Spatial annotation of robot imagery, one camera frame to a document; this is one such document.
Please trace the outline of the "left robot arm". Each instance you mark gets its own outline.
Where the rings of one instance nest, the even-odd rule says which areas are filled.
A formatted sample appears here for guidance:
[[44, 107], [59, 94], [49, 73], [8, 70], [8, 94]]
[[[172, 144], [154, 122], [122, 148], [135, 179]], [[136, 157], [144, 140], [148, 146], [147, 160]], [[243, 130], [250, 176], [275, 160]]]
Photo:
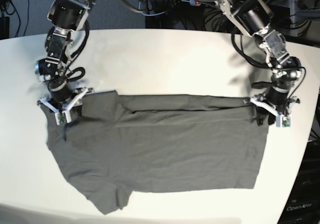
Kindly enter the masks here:
[[291, 56], [286, 49], [284, 36], [271, 26], [273, 12], [262, 0], [212, 0], [222, 14], [235, 26], [231, 40], [236, 32], [254, 38], [257, 47], [265, 53], [264, 62], [259, 62], [244, 53], [242, 46], [236, 51], [252, 66], [271, 72], [270, 81], [251, 84], [252, 89], [262, 90], [248, 99], [255, 105], [258, 126], [268, 120], [269, 125], [288, 128], [292, 124], [291, 109], [300, 103], [294, 96], [296, 82], [302, 83], [306, 69], [298, 58]]

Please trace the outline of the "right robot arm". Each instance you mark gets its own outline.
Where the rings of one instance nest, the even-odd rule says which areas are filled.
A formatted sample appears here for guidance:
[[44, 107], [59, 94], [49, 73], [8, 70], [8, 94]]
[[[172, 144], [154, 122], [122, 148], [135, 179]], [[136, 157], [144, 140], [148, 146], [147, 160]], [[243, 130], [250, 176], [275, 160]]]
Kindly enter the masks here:
[[83, 51], [89, 34], [87, 21], [96, 0], [54, 0], [47, 14], [52, 28], [45, 39], [46, 57], [34, 67], [37, 79], [46, 84], [49, 98], [39, 100], [49, 108], [58, 124], [71, 121], [71, 110], [82, 105], [88, 88], [72, 89], [71, 64]]

